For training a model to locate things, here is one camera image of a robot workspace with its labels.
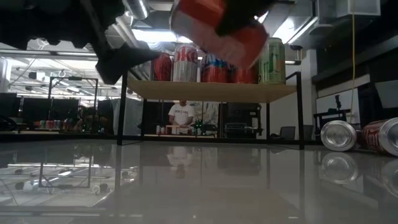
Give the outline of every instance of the wooden shelf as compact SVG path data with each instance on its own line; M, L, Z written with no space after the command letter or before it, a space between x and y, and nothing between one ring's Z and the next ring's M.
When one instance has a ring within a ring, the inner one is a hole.
M148 100L270 103L296 92L296 86L291 85L160 82L132 78L127 86Z

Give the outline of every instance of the red soda can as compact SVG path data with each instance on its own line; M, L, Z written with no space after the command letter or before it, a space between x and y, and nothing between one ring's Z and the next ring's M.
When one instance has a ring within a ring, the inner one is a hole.
M173 82L196 82L198 76L198 52L193 44L175 48Z
M398 156L398 118L369 123L361 137L368 149Z
M233 83L248 83L248 84L256 84L258 81L258 64L256 63L250 69L242 69L242 68L232 68L232 81Z
M201 82L228 82L228 64L217 59L213 54L207 54L201 61Z
M253 22L230 35L219 36L215 29L225 12L225 0L179 0L172 9L170 28L218 58L237 67L250 68L268 34L262 24Z
M170 81L172 76L172 60L167 53L160 53L159 58L154 60L155 80Z

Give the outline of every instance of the black equipment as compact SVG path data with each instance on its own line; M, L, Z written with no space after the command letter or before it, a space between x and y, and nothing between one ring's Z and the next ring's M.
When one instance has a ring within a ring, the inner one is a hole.
M106 84L114 85L132 67L159 56L127 44L111 48L104 32L124 11L122 0L4 0L0 2L0 42L23 50L36 38L51 45L68 40L77 48L90 43L98 56L98 73Z

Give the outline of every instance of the ceiling pipe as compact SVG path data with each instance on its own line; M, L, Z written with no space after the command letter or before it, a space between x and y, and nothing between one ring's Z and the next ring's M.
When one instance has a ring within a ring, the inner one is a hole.
M123 0L134 19L143 20L149 16L150 7L146 0Z

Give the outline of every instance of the green soda can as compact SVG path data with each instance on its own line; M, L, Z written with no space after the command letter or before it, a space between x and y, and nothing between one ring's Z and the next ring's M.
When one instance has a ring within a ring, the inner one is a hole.
M259 59L259 84L286 84L285 45L270 38Z

